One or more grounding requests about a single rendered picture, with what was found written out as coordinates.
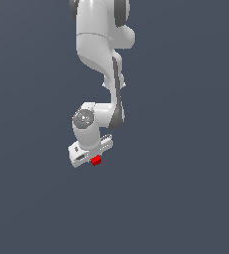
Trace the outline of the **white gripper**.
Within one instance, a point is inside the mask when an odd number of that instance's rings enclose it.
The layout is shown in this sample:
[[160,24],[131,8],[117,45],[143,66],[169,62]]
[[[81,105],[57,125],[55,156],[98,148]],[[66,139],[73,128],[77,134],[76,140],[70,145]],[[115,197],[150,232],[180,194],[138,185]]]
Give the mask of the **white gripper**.
[[100,139],[100,144],[93,150],[83,150],[80,148],[78,142],[74,142],[68,147],[69,158],[72,165],[77,168],[84,163],[91,163],[91,159],[97,155],[101,156],[103,153],[113,146],[112,135],[106,134]]

